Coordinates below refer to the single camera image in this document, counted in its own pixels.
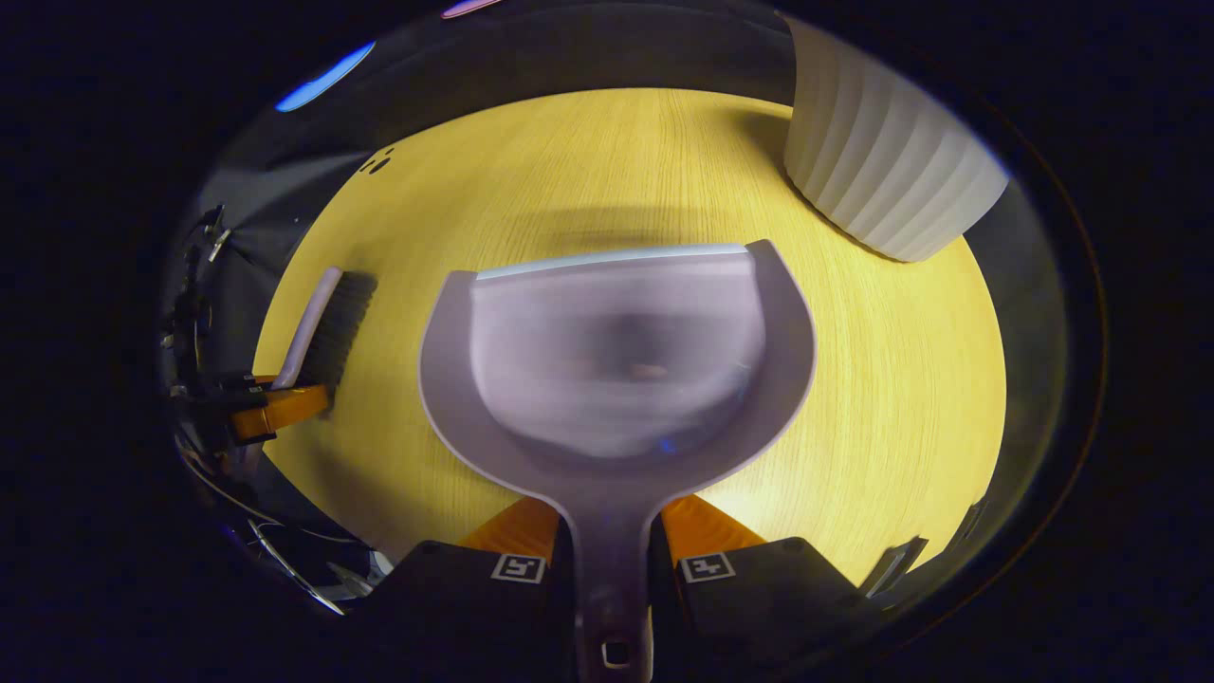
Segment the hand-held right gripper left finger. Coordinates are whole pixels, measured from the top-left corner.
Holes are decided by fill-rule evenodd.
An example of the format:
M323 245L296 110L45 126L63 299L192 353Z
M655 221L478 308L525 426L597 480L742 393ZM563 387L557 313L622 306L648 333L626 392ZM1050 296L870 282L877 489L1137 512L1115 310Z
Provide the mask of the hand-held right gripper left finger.
M356 613L374 683L575 683L567 531L534 499L429 540Z

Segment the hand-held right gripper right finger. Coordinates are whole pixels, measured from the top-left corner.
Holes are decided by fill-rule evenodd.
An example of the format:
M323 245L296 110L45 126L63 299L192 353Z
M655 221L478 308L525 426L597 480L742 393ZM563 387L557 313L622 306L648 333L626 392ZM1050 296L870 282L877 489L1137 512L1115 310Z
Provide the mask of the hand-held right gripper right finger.
M656 519L652 683L770 683L847 649L881 609L805 539L765 541L687 496Z

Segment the small pink broom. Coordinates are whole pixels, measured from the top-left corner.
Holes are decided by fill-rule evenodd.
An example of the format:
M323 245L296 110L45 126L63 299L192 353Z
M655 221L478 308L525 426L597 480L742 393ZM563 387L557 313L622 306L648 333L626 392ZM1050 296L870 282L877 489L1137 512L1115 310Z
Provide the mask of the small pink broom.
M270 389L320 386L334 399L376 289L378 278L370 273L327 268L304 307Z

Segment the pink dustpan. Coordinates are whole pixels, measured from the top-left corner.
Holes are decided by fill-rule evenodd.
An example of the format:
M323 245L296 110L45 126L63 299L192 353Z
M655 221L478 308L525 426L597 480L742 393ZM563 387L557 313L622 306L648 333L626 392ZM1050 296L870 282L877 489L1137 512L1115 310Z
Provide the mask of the pink dustpan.
M569 528L580 682L649 683L653 522L781 440L816 362L815 315L759 239L453 271L416 380L452 454Z

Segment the white ribbed garbage bin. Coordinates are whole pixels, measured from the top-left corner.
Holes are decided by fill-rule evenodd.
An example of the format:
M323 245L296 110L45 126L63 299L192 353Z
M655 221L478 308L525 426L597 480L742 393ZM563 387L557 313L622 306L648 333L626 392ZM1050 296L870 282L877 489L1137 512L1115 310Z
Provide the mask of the white ribbed garbage bin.
M783 163L817 212L906 263L983 220L1010 176L966 123L853 44L790 16L785 25L795 93Z

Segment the wooden desktop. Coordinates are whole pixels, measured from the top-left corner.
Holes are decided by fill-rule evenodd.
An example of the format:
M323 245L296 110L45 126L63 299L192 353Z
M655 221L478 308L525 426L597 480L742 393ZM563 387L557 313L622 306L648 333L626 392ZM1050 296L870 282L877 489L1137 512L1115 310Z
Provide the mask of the wooden desktop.
M280 368L327 268L376 290L331 412L282 431L270 461L391 563L461 541L517 496L465 467L422 411L419 345L448 273L770 239L815 315L815 385L781 442L702 499L767 541L805 539L853 584L914 539L927 565L1002 449L995 307L964 239L903 264L819 220L785 181L790 114L719 92L568 92L359 153L287 258L254 371Z

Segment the small black bracket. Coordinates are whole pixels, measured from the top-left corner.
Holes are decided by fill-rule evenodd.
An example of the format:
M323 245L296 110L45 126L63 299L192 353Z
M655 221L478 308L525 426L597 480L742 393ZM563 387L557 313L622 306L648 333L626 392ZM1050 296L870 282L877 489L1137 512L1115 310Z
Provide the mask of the small black bracket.
M889 547L877 559L858 591L872 601L877 594L892 591L900 580L910 573L923 550L927 548L927 539L915 536L901 545Z

